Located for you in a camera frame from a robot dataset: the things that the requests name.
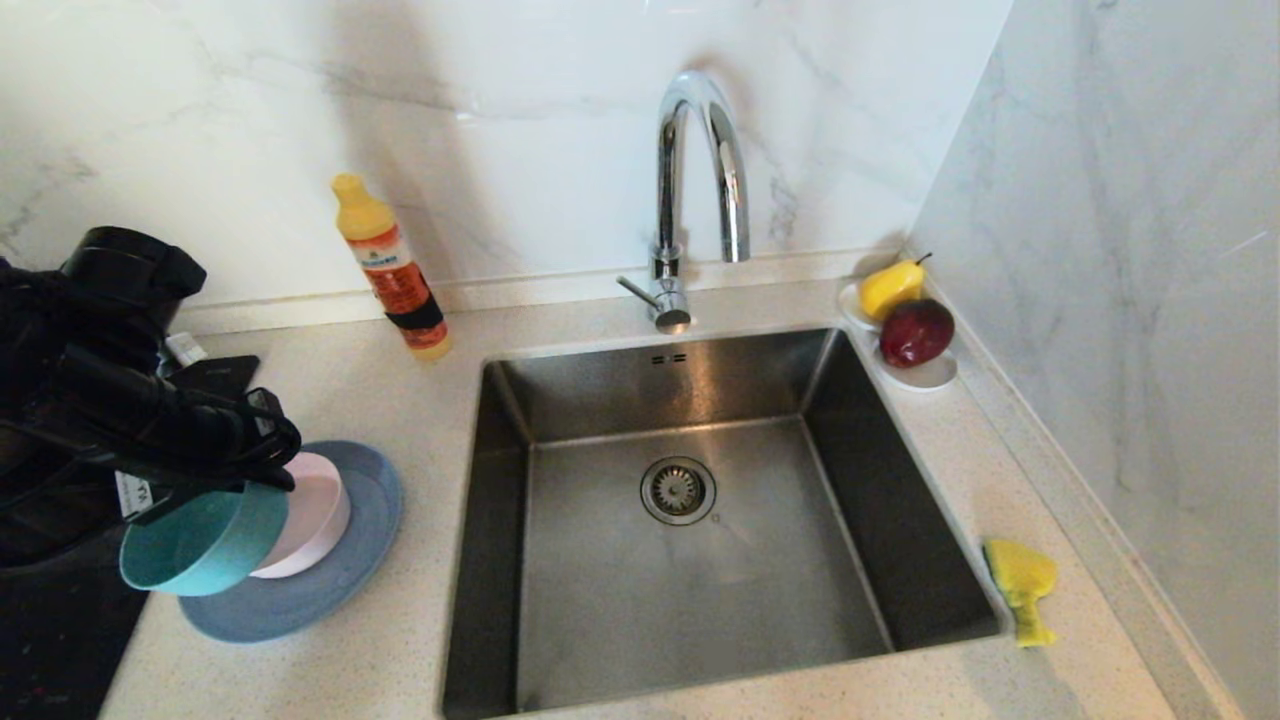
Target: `sponge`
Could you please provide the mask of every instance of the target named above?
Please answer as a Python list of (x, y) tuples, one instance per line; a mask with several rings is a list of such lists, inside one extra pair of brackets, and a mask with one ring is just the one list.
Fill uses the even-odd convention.
[(988, 539), (983, 551), (991, 577), (1018, 620), (1018, 647), (1053, 644), (1057, 635), (1041, 621), (1036, 601), (1053, 591), (1057, 565), (1024, 544), (1005, 539)]

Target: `faucet spout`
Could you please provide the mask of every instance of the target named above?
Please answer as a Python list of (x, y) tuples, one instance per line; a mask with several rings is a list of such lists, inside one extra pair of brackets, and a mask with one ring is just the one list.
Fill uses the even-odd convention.
[[(654, 279), (678, 273), (675, 263), (680, 258), (676, 242), (676, 187), (680, 168), (676, 152), (680, 143), (680, 119), (686, 110), (694, 110), (707, 133), (716, 167), (716, 184), (721, 211), (721, 259), (741, 263), (751, 258), (751, 240), (746, 214), (746, 167), (742, 151), (728, 114), (728, 102), (719, 87), (698, 70), (676, 76), (667, 87), (658, 109), (658, 242), (654, 247)], [(662, 259), (669, 259), (671, 268), (659, 268)], [(657, 274), (659, 269), (671, 274)]]

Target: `dish soap bottle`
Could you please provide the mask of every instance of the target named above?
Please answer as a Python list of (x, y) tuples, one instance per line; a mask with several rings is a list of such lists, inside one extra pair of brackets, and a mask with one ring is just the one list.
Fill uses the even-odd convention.
[(399, 234), (396, 215), (365, 190), (360, 176), (333, 178), (338, 196), (338, 232), (347, 238), (369, 284), (420, 360), (438, 360), (453, 346), (444, 314), (426, 287), (422, 270)]

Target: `red apple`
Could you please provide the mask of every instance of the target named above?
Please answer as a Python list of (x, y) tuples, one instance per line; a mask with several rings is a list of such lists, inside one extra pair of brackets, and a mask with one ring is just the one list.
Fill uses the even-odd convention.
[(942, 355), (955, 334), (955, 318), (941, 302), (909, 300), (884, 319), (881, 355), (895, 368), (914, 368)]

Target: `teal bowl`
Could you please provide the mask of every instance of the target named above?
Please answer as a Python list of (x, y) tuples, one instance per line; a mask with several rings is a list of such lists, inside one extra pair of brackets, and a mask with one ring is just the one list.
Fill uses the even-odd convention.
[(124, 582), (197, 597), (247, 578), (280, 537), (289, 501), (279, 488), (244, 486), (205, 493), (150, 525), (129, 525), (120, 546)]

